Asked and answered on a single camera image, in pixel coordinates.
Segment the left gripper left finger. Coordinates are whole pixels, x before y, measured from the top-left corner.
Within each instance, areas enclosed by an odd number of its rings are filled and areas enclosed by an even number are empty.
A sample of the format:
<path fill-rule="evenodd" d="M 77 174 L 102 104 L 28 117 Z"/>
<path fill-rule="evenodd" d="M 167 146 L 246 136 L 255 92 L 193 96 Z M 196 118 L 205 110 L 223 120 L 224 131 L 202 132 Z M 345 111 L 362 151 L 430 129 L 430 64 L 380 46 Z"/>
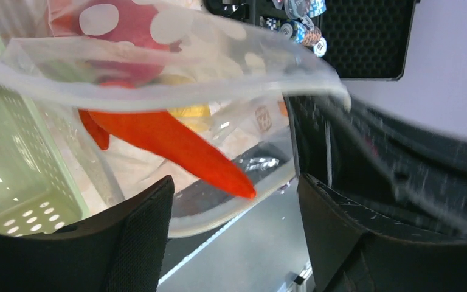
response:
<path fill-rule="evenodd" d="M 165 176 L 52 234 L 0 234 L 0 291 L 156 291 L 174 192 Z"/>

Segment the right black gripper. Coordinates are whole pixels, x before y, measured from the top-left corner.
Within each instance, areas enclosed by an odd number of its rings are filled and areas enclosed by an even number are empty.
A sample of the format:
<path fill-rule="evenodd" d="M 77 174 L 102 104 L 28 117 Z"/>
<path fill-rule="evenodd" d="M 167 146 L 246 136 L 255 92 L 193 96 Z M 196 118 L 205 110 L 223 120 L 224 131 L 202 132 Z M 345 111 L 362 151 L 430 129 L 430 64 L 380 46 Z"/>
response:
<path fill-rule="evenodd" d="M 355 100 L 287 97 L 299 173 L 372 209 L 467 237 L 467 141 Z"/>

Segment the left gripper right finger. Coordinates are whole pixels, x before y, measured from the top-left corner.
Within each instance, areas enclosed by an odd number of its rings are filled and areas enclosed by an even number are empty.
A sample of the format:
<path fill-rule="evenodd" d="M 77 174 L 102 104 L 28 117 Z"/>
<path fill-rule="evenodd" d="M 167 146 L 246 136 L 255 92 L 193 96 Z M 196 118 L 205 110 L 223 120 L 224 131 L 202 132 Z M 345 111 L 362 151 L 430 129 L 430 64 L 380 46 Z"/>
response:
<path fill-rule="evenodd" d="M 467 291 L 467 240 L 396 221 L 310 175 L 297 194 L 318 291 Z"/>

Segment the green perforated plastic basket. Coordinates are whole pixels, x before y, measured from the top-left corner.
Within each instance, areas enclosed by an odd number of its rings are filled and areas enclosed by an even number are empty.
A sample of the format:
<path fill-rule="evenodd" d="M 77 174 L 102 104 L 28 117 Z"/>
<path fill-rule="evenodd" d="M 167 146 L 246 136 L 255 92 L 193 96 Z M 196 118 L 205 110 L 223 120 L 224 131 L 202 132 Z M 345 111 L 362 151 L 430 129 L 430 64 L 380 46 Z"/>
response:
<path fill-rule="evenodd" d="M 88 213 L 36 105 L 0 86 L 0 234 L 51 233 Z"/>

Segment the orange carrot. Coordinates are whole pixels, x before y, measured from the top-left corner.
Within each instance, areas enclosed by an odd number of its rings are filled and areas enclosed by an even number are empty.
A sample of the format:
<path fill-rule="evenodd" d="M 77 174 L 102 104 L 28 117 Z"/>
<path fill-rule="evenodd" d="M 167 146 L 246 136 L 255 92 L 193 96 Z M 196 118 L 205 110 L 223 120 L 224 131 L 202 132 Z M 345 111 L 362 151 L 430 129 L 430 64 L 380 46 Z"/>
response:
<path fill-rule="evenodd" d="M 123 162 L 148 162 L 154 156 L 229 195 L 252 200 L 254 183 L 219 149 L 167 110 L 112 113 L 78 108 L 87 133 L 101 151 Z"/>

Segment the yellow lemon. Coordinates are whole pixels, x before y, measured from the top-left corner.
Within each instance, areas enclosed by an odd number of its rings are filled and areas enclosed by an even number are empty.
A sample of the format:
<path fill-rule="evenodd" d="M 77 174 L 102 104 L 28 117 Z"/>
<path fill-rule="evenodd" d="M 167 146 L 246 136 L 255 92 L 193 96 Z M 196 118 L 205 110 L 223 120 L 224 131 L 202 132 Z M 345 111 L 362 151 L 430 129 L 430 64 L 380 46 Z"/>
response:
<path fill-rule="evenodd" d="M 161 74 L 156 80 L 163 85 L 180 85 L 196 82 L 193 78 L 174 74 Z M 197 133 L 210 130 L 212 114 L 208 104 L 170 108 L 167 111 Z"/>

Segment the clear polka dot zip bag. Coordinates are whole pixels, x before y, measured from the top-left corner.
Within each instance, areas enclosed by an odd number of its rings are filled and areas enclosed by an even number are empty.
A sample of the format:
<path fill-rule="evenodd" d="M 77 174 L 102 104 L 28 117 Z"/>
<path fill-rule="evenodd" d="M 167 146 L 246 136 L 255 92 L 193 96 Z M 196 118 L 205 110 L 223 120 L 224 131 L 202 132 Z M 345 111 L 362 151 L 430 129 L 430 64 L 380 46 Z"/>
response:
<path fill-rule="evenodd" d="M 279 33 L 166 1 L 0 1 L 0 86 L 58 124 L 103 206 L 170 175 L 168 235 L 218 227 L 292 177 L 285 95 L 351 97 Z"/>

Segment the red apple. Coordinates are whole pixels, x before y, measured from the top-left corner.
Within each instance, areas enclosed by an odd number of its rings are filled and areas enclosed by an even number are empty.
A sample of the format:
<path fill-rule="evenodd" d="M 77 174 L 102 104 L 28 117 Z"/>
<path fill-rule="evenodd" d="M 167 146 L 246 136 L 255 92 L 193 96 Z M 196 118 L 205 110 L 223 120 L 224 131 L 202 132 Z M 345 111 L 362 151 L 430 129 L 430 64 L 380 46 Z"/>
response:
<path fill-rule="evenodd" d="M 47 1 L 46 24 L 55 37 L 90 37 L 143 49 L 180 52 L 181 41 L 161 44 L 150 33 L 153 18 L 159 13 L 152 4 L 139 1 Z M 100 69 L 115 69 L 124 77 L 99 77 L 102 85 L 127 87 L 154 80 L 164 67 L 156 64 L 92 61 Z"/>

